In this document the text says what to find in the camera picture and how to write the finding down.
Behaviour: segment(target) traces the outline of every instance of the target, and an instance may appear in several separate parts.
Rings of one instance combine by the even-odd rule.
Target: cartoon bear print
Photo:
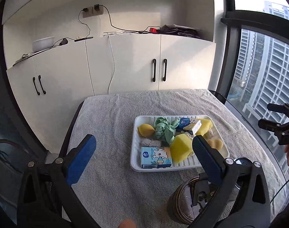
[[[155,153],[153,158],[158,158],[156,161],[158,164],[162,164],[164,162],[163,159],[168,158],[167,152],[165,152],[163,148],[159,148],[158,150],[155,149],[153,152]]]

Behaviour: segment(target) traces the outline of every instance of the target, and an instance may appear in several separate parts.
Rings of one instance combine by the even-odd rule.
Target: yellow sponge
[[[192,141],[186,134],[175,136],[170,146],[172,161],[178,163],[192,155]]]
[[[223,146],[223,142],[220,139],[215,139],[215,140],[209,139],[207,140],[207,143],[211,146],[211,148],[215,148],[218,151],[222,149],[222,146]]]
[[[138,131],[143,137],[150,137],[155,133],[154,128],[150,124],[141,124],[138,127]]]
[[[196,132],[196,135],[204,135],[208,132],[209,128],[212,128],[213,124],[212,121],[209,119],[200,119],[202,125],[200,126],[199,130]]]

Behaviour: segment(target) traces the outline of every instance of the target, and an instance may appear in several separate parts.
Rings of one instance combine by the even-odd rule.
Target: green scrunchie
[[[176,127],[179,125],[180,118],[175,119],[173,122],[169,122],[164,117],[158,117],[154,122],[155,136],[156,139],[165,141],[169,145],[174,140],[174,135],[176,133]]]

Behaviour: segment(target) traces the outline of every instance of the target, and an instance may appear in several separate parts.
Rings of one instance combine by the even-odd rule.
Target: tissue pack
[[[177,132],[188,132],[191,135],[195,135],[195,133],[199,130],[201,126],[201,121],[195,118],[180,118],[179,125],[176,128]]]
[[[166,168],[171,167],[171,151],[169,147],[142,147],[141,168]]]

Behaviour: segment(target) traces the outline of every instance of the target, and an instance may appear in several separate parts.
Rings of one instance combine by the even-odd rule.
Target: window frame
[[[289,20],[263,12],[236,10],[235,0],[225,0],[225,16],[221,22],[227,25],[227,37],[216,91],[227,98],[237,66],[241,30],[262,33],[289,44]]]

